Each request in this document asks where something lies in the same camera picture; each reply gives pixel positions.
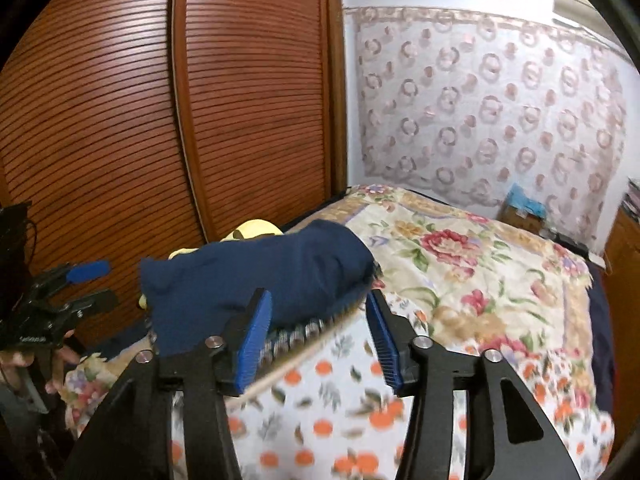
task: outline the wardrobe door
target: wardrobe door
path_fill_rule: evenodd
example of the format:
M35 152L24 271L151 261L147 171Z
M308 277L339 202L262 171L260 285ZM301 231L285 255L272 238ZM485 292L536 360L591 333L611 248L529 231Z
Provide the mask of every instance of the wardrobe door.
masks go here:
M186 0L188 99L216 236L330 195L326 0Z
M82 322L86 344L140 316L140 258L203 243L174 123L168 1L52 0L0 73L0 167L12 202L33 201L32 270L113 268L66 295L120 298Z
M329 60L331 65L332 193L347 189L347 78L344 59L342 0L327 0Z

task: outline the floral bedspread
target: floral bedspread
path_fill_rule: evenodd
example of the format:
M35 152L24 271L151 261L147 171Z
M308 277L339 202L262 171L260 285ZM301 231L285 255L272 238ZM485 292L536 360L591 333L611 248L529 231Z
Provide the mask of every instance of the floral bedspread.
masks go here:
M500 349L555 425L581 478L600 475L614 428L594 403L584 261L527 232L386 186L352 189L303 224L313 218L341 222L366 243L384 273L375 286L418 334L474 355ZM68 374L70 425L82 430L125 365L92 356ZM312 358L230 410L242 476L392 479L411 405L386 386L358 312ZM176 478L186 478L181 408L178 394ZM456 395L449 480L464 477L465 413L465 396Z

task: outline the lace curtain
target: lace curtain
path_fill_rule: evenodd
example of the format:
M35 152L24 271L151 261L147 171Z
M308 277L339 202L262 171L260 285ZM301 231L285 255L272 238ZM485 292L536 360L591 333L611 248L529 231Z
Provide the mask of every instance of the lace curtain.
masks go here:
M587 35L430 8L357 9L367 176L495 207L512 184L590 244L625 137L616 54Z

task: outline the wooden wardrobe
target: wooden wardrobe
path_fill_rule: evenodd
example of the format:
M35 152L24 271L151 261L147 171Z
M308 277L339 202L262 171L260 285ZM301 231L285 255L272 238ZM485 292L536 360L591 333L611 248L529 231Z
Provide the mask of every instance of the wooden wardrobe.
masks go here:
M330 197L327 31L327 0L52 0L31 24L0 72L0 203L33 202L33 272L110 261L73 291L120 298L84 343L140 316L140 258Z
M618 210L605 254L608 266L603 280L609 300L616 355L613 405L615 453L640 421L640 225L622 207Z

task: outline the wooden door frame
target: wooden door frame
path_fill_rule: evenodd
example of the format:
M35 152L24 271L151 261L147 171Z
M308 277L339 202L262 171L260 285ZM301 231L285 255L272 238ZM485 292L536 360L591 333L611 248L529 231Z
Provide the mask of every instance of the wooden door frame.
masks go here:
M324 143L324 199L332 196L332 122L331 122L331 65L329 62L329 0L319 0L320 45L322 70L322 138Z
M6 182L6 176L4 175L4 166L2 165L2 158L0 157L0 207L6 207L11 205L11 194L9 193L9 186Z
M342 0L328 0L332 195L347 189L347 93Z
M174 98L175 125L182 145L184 170L191 187L193 205L205 242L216 242L220 240L220 236L216 231L204 187L198 143L193 126L187 59L187 0L170 0L168 13L169 84Z

